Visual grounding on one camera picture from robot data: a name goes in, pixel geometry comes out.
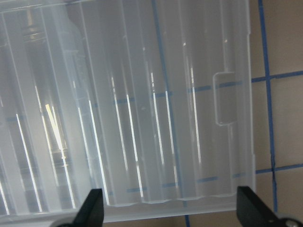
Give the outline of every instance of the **clear plastic container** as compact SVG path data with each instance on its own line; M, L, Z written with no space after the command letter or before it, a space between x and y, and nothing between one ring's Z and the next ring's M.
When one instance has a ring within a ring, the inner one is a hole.
M105 222L254 188L247 0L0 1L0 225L102 188Z

